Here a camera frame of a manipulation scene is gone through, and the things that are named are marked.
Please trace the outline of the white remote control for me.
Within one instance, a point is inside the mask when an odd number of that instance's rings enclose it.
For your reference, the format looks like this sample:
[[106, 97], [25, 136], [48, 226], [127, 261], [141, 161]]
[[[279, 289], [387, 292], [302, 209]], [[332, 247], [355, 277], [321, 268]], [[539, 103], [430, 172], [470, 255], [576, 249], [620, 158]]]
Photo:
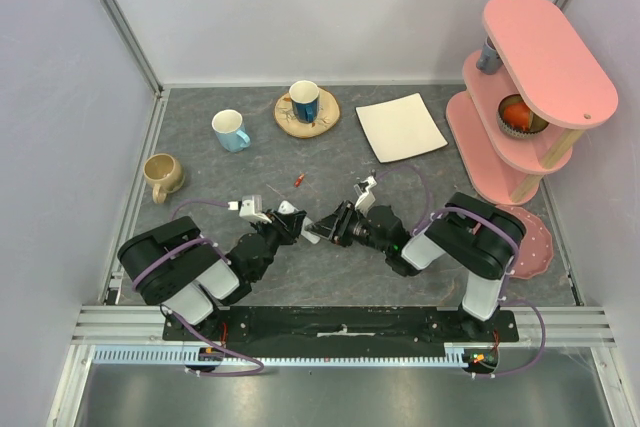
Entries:
[[297, 236], [306, 239], [313, 245], [320, 242], [320, 237], [311, 233], [308, 227], [312, 224], [311, 219], [290, 202], [283, 200], [277, 213], [284, 218], [285, 224]]

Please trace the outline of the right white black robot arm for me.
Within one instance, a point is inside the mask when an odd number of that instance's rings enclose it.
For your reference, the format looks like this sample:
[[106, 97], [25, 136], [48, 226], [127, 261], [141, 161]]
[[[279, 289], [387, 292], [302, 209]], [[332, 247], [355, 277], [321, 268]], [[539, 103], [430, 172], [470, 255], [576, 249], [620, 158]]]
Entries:
[[450, 256], [468, 271], [457, 324], [473, 341], [493, 330], [504, 281], [527, 233], [514, 215], [463, 193], [454, 194], [415, 234], [390, 206], [362, 209], [349, 201], [305, 230], [342, 247], [356, 242], [375, 249], [404, 277], [416, 276], [440, 257]]

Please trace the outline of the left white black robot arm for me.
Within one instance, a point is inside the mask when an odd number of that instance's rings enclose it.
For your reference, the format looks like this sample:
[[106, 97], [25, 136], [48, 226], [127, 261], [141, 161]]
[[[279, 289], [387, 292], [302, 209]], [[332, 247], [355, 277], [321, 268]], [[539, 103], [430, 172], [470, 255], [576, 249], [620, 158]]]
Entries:
[[253, 231], [227, 253], [201, 234], [189, 216], [171, 220], [126, 241], [117, 258], [132, 289], [151, 306], [165, 306], [185, 319], [185, 329], [208, 340], [219, 329], [217, 302], [231, 305], [264, 276], [281, 246], [293, 245], [309, 223], [304, 210], [284, 201], [277, 210], [237, 208]]

